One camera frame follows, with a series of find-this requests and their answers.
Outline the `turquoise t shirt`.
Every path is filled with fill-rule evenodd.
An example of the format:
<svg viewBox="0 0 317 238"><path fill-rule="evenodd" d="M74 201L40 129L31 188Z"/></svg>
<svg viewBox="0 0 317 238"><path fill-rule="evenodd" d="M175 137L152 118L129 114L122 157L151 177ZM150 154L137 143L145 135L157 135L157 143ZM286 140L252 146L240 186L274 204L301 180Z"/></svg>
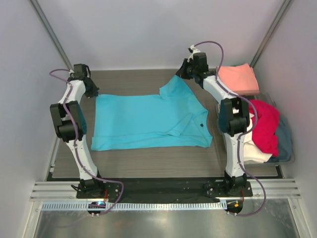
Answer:
<svg viewBox="0 0 317 238"><path fill-rule="evenodd" d="M96 99L91 150L155 147L210 147L208 111L178 76L157 95L117 96Z"/></svg>

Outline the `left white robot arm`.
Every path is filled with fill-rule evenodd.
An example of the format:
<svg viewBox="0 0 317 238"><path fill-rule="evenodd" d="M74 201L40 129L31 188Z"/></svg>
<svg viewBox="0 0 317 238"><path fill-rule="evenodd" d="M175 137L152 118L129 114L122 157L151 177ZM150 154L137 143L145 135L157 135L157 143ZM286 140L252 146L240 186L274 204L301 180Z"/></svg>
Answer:
<svg viewBox="0 0 317 238"><path fill-rule="evenodd" d="M75 64L67 79L50 72L50 76L66 84L66 90L58 103L50 105L50 113L55 133L70 149L79 170L79 184L71 187L77 195L100 198L105 186L94 164L86 140L87 124L80 107L83 96L97 97L99 88L91 79L91 72L86 64Z"/></svg>

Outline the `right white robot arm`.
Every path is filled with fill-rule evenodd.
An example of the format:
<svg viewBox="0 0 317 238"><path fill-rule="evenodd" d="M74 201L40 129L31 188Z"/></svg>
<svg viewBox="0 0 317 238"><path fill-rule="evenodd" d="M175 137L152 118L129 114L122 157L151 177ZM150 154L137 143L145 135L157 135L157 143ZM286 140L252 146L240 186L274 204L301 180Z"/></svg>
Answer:
<svg viewBox="0 0 317 238"><path fill-rule="evenodd" d="M250 125L249 106L209 71L205 53L198 50L190 52L191 55L184 59L176 75L194 79L219 103L218 127L224 134L227 153L223 190L227 195L235 196L247 183L242 157L244 137Z"/></svg>

